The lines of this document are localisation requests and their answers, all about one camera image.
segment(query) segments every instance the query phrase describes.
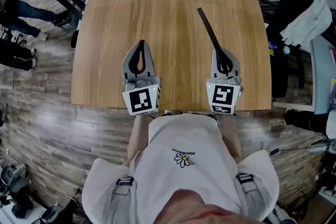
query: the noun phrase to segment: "wooden table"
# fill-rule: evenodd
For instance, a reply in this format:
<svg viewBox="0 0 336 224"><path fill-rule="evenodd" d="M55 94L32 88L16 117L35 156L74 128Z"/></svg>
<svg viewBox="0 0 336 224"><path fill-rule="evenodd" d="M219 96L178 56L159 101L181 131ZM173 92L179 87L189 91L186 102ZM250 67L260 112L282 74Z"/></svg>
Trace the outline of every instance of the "wooden table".
<svg viewBox="0 0 336 224"><path fill-rule="evenodd" d="M125 108L121 62L144 39L161 78L160 110L209 110L205 81L213 45L199 7L220 45L240 61L244 93L236 110L270 109L270 58L258 0L88 0L73 64L71 102Z"/></svg>

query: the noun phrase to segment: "white shoe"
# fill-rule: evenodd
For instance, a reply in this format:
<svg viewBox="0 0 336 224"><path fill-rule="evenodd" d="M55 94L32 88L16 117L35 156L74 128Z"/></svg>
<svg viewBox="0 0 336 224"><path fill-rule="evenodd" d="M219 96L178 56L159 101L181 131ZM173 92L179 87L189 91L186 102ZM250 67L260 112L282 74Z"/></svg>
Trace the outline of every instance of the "white shoe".
<svg viewBox="0 0 336 224"><path fill-rule="evenodd" d="M42 32L42 31L40 32L40 34L38 34L38 37L42 41L47 41L47 39L48 39L48 35L46 33Z"/></svg>
<svg viewBox="0 0 336 224"><path fill-rule="evenodd" d="M35 53L36 53L36 49L31 49L31 50L30 50L30 55L31 55L32 57L35 55Z"/></svg>
<svg viewBox="0 0 336 224"><path fill-rule="evenodd" d="M36 63L37 63L37 59L34 58L34 59L32 60L32 62L33 62L33 65L31 66L30 71L31 71L31 70L34 68L34 66L36 65Z"/></svg>

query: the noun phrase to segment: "black buckle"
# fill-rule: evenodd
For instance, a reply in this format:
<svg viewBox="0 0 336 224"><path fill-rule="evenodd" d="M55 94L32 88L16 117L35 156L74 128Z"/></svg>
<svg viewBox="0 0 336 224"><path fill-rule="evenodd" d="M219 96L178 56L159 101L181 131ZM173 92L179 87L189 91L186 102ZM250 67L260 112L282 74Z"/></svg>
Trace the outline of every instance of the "black buckle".
<svg viewBox="0 0 336 224"><path fill-rule="evenodd" d="M119 178L117 181L118 186L132 186L134 178L131 176Z"/></svg>
<svg viewBox="0 0 336 224"><path fill-rule="evenodd" d="M237 175L239 183L248 183L248 182L253 182L253 177L251 174L239 174Z"/></svg>

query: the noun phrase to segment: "daisy graphic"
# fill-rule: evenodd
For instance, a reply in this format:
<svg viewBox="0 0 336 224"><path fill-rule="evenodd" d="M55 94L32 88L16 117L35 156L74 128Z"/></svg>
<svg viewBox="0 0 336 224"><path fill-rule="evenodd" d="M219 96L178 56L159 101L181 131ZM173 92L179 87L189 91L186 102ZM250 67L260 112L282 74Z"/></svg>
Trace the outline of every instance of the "daisy graphic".
<svg viewBox="0 0 336 224"><path fill-rule="evenodd" d="M174 160L176 161L177 164L180 165L181 168L183 168L184 166L195 164L192 160L189 159L188 156L183 154L177 154Z"/></svg>

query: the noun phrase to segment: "gray wood plank floor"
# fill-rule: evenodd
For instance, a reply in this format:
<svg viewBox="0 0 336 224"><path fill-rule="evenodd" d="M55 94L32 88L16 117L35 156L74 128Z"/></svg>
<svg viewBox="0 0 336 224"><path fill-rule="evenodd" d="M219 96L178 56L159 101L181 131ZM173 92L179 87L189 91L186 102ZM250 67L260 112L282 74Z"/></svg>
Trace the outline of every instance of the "gray wood plank floor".
<svg viewBox="0 0 336 224"><path fill-rule="evenodd" d="M25 1L54 12L63 10L54 0ZM8 124L0 129L1 149L10 152L3 163L25 163L43 201L65 205L76 188L83 186L95 158L117 164L126 158L134 118L126 110L71 105L75 53L70 48L71 35L49 23L28 22L46 31L49 39L41 42L28 38L26 46L36 48L38 57L32 72L0 68L2 83L14 86L13 90L1 91L1 103L8 110ZM311 89L309 79L307 89ZM244 156L260 149L304 147L319 138L313 132L285 126L284 112L273 108L237 113ZM272 160L295 152L278 153ZM314 190L321 156L301 151L274 163L280 179L281 204L301 197L301 191L309 194Z"/></svg>

